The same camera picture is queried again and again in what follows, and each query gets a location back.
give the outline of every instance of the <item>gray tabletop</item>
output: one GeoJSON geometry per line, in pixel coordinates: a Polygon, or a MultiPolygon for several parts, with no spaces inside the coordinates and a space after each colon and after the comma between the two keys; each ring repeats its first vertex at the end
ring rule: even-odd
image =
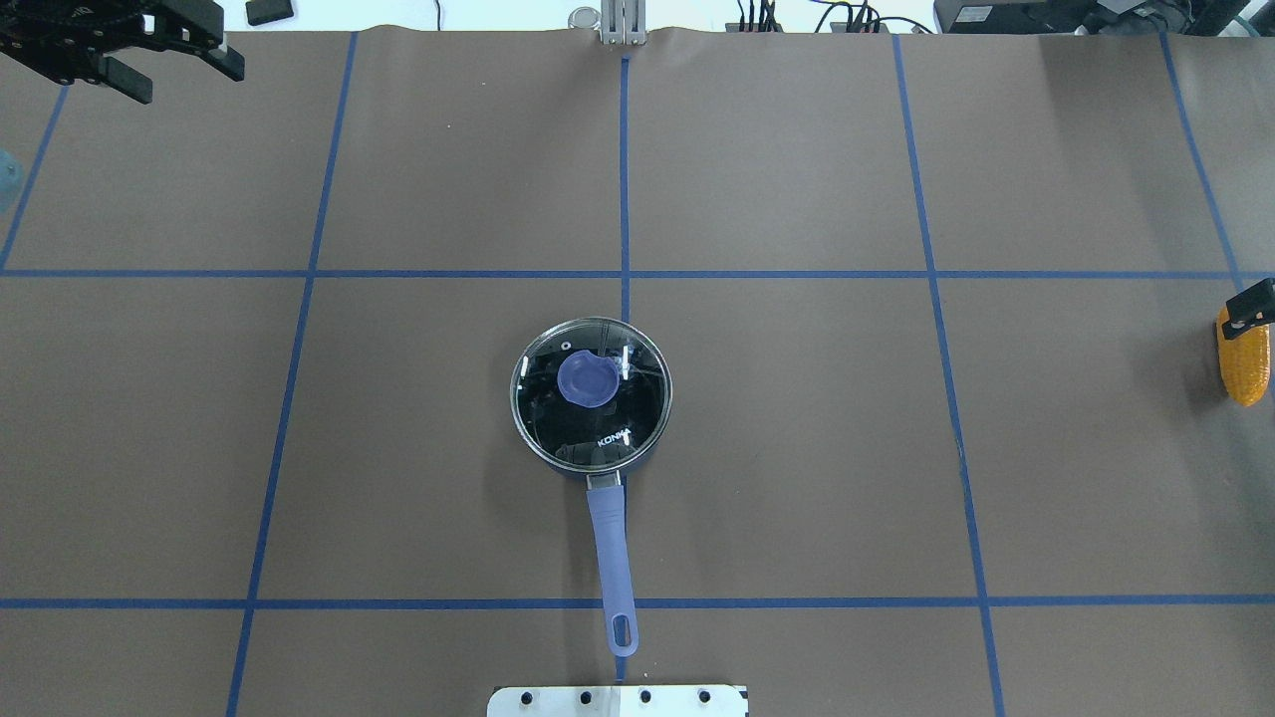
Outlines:
{"type": "Polygon", "coordinates": [[[0,712],[482,714],[604,684],[544,328],[676,390],[631,684],[754,714],[1269,714],[1267,40],[244,36],[0,65],[0,712]]]}

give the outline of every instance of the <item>light blue object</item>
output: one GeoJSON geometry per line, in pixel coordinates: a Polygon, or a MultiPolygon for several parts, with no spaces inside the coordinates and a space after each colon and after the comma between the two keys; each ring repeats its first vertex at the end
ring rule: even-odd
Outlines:
{"type": "Polygon", "coordinates": [[[629,570],[629,540],[625,532],[625,487],[590,487],[589,515],[598,546],[598,577],[602,579],[602,614],[607,621],[607,646],[616,657],[638,652],[638,607],[629,570]]]}
{"type": "Polygon", "coordinates": [[[0,214],[9,211],[9,207],[18,200],[22,194],[22,180],[24,177],[22,163],[13,154],[0,148],[0,214]]]}
{"type": "Polygon", "coordinates": [[[620,367],[611,358],[583,348],[562,361],[557,381],[562,398],[576,406],[597,408],[615,398],[620,389],[620,367]]]}

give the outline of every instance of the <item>sticker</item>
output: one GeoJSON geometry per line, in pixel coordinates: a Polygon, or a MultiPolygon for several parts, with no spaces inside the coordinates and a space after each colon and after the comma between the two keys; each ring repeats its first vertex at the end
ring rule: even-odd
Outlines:
{"type": "Polygon", "coordinates": [[[960,13],[956,15],[956,22],[959,23],[980,23],[992,14],[991,5],[970,5],[968,8],[961,8],[960,13]]]}

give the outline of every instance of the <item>lid knob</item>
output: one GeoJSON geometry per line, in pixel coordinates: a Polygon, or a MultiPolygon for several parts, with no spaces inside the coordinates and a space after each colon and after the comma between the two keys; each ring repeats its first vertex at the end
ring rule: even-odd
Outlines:
{"type": "Polygon", "coordinates": [[[585,408],[604,404],[620,390],[620,369],[616,362],[586,348],[562,361],[557,379],[562,398],[585,408]]]}

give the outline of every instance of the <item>white mounting plate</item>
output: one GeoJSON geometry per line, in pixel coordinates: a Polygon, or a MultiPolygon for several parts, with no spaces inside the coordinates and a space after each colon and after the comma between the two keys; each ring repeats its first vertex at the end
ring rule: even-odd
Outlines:
{"type": "Polygon", "coordinates": [[[501,688],[487,702],[487,717],[747,717],[747,695],[738,685],[501,688]]]}

